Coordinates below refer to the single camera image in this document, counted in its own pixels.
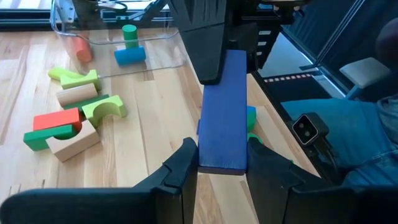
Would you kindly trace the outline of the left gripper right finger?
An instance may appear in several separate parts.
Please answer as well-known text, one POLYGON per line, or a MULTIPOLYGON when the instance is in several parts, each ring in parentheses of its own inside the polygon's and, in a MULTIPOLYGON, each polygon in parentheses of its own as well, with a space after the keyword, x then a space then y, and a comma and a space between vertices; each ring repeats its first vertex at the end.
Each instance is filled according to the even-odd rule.
POLYGON ((247 182, 259 222, 283 223, 291 188, 315 189, 321 178, 249 138, 247 182))

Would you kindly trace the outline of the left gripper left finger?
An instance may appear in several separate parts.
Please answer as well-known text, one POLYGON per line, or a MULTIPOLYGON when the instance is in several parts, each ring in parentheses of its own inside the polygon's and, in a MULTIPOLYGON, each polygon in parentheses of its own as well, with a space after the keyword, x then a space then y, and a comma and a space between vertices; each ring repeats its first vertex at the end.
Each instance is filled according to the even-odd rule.
POLYGON ((133 209, 134 223, 192 223, 197 191, 198 148, 192 138, 151 175, 133 187, 142 195, 133 209))

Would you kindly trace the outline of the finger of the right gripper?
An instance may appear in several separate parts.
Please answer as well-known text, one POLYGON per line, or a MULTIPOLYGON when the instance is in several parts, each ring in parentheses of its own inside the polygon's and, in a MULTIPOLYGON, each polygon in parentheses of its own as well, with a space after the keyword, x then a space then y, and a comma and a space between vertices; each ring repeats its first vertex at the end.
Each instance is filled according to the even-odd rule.
POLYGON ((225 29, 195 29, 180 34, 199 82, 217 85, 226 55, 225 29))
POLYGON ((257 45, 259 30, 255 22, 241 24, 229 29, 229 49, 246 52, 246 72, 258 69, 257 45))

